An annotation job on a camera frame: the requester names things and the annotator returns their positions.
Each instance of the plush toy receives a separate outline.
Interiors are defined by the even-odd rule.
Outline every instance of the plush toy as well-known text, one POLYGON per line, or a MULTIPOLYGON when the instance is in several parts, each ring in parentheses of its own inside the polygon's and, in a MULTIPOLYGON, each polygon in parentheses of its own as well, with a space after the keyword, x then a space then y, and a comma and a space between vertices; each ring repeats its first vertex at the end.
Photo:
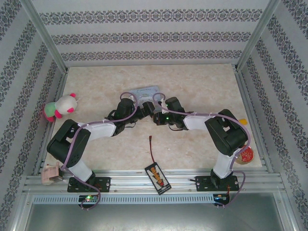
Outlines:
POLYGON ((51 102, 45 105, 43 113, 49 122, 54 121, 54 117, 61 119, 62 115, 67 115, 75 111, 77 101, 76 94, 62 96, 57 102, 51 102))

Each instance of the striped wall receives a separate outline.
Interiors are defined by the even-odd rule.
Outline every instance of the striped wall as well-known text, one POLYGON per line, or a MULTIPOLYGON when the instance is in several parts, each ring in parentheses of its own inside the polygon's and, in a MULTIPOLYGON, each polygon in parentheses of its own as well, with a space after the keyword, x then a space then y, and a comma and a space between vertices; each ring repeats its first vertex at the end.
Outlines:
POLYGON ((22 176, 31 175, 62 73, 20 2, 0 0, 0 231, 16 208, 22 176))
POLYGON ((242 69, 275 172, 308 230, 308 1, 282 0, 242 69))
POLYGON ((67 66, 236 64, 269 0, 33 0, 67 66))

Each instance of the robotic arm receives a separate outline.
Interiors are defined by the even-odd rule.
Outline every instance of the robotic arm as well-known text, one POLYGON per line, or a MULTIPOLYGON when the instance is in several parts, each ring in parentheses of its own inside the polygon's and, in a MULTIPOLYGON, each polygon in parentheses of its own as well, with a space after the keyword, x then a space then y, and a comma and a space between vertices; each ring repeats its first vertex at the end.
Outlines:
MULTIPOLYGON (((180 102, 176 97, 161 101, 162 105, 168 110, 182 112, 180 102)), ((226 182, 232 176, 231 165, 234 162, 234 156, 240 151, 247 141, 247 134, 236 123, 218 116, 199 116, 190 113, 191 115, 179 115, 175 113, 166 113, 162 111, 154 114, 155 107, 152 102, 145 102, 143 108, 138 106, 136 113, 122 122, 112 122, 126 118, 134 111, 134 104, 131 99, 121 99, 116 110, 113 110, 105 121, 108 123, 87 125, 78 133, 75 144, 73 146, 70 158, 67 162, 67 168, 79 179, 87 184, 93 185, 95 182, 95 174, 81 160, 84 149, 88 141, 102 137, 116 136, 121 133, 126 124, 136 123, 138 120, 151 116, 157 125, 176 125, 182 130, 201 129, 208 131, 218 149, 218 159, 211 171, 211 182, 217 188, 225 188, 226 182)), ((226 115, 236 120, 234 115, 227 109, 219 112, 220 115, 226 115)), ((84 125, 76 123, 69 119, 63 123, 61 128, 52 138, 47 146, 47 151, 52 154, 60 162, 64 163, 68 154, 71 143, 68 138, 74 137, 77 129, 84 125)))
MULTIPOLYGON (((151 102, 143 103, 143 108, 137 107, 136 113, 122 122, 112 122, 128 117, 134 111, 133 100, 128 98, 121 99, 116 110, 113 110, 104 121, 108 123, 86 125, 81 129, 76 137, 74 147, 67 162, 66 167, 77 178, 94 185, 95 173, 86 166, 81 157, 89 141, 102 138, 116 136, 121 133, 126 124, 136 123, 138 120, 148 115, 153 116, 155 107, 151 102)), ((79 127, 84 123, 76 123, 75 121, 66 120, 47 146, 47 151, 57 160, 64 163, 70 148, 70 141, 79 127)))
MULTIPOLYGON (((176 97, 165 101, 165 107, 171 111, 184 113, 180 102, 176 97)), ((217 188, 225 188, 226 183, 232 176, 231 166, 235 155, 241 150, 248 140, 246 132, 236 123, 218 116, 179 115, 164 111, 154 115, 153 121, 157 125, 176 125, 182 130, 200 129, 208 131, 218 149, 218 158, 211 171, 211 182, 217 188)), ((220 115, 228 116, 236 120, 228 109, 219 112, 220 115)))

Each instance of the black card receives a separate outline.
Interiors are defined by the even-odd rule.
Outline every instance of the black card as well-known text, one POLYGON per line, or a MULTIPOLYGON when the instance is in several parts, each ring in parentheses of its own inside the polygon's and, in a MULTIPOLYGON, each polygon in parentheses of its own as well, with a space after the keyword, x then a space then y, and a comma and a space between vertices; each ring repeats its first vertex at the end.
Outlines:
POLYGON ((148 174, 159 195, 171 189, 171 185, 156 162, 146 167, 144 170, 148 174))

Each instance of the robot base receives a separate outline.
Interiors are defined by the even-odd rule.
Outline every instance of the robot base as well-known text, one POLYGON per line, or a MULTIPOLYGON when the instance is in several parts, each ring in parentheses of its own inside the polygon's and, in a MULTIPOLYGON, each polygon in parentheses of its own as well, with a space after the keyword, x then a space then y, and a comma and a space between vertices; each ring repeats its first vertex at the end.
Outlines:
MULTIPOLYGON (((98 188, 100 192, 107 193, 110 190, 110 177, 95 177, 93 186, 98 188)), ((71 177, 68 182, 67 192, 69 193, 95 193, 97 192, 93 188, 88 188, 86 185, 80 183, 74 177, 71 177)))
POLYGON ((236 176, 231 176, 227 182, 224 182, 219 186, 219 189, 211 182, 210 176, 197 176, 195 177, 197 192, 218 192, 218 191, 227 191, 228 186, 230 191, 239 190, 239 182, 236 176))

